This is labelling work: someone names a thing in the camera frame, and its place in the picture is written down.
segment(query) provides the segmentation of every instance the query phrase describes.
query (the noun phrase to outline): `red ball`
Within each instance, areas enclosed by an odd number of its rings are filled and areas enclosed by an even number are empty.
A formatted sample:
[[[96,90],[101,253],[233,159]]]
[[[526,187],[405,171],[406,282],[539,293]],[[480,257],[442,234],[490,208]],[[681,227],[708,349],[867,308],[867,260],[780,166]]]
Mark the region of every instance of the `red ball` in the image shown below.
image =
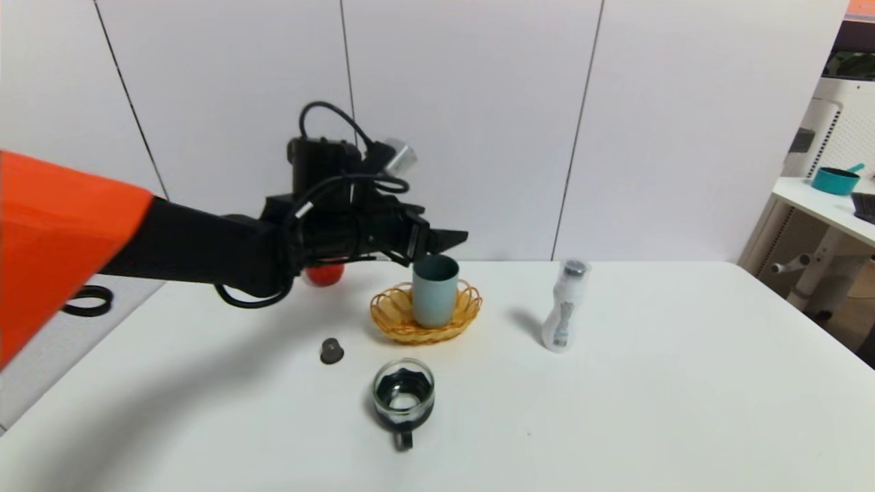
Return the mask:
[[[343,265],[327,264],[324,266],[312,266],[307,269],[307,277],[318,287],[334,285],[343,277]]]

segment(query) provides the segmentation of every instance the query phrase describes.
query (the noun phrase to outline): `bottle label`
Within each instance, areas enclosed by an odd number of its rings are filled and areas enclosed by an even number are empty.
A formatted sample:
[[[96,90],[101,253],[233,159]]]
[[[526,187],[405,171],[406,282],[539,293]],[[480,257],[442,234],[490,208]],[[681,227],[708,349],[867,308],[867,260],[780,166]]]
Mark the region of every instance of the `bottle label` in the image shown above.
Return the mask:
[[[559,326],[553,334],[553,345],[557,347],[568,346],[568,323],[571,321],[571,313],[574,311],[574,303],[563,302],[559,304]]]

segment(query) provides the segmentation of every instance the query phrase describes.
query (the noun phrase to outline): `orange cover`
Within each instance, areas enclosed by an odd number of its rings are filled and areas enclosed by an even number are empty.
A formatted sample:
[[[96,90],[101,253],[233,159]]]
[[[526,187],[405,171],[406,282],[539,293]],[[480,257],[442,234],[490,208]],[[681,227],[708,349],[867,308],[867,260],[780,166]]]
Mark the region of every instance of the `orange cover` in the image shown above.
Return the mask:
[[[0,152],[0,369],[128,242],[148,190]]]

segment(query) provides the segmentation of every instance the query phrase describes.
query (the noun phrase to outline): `glass mug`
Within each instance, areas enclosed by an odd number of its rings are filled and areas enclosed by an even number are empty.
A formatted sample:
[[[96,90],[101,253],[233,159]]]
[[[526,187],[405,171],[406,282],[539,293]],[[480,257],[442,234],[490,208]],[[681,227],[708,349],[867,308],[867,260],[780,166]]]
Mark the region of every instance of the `glass mug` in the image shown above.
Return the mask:
[[[372,389],[377,417],[395,433],[395,447],[413,447],[413,431],[428,420],[435,404],[435,379],[424,362],[399,359],[384,365]]]

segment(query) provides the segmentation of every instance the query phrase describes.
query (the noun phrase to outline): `wicker basket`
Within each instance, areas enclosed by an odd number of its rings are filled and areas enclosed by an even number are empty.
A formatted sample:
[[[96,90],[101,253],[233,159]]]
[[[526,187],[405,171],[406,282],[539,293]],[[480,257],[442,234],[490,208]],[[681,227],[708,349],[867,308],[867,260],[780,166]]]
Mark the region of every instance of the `wicker basket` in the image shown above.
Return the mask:
[[[456,294],[456,310],[444,327],[423,328],[413,317],[410,282],[396,285],[371,299],[371,318],[390,339],[403,345],[427,345],[450,340],[462,334],[480,312],[483,298],[480,291],[465,280]]]

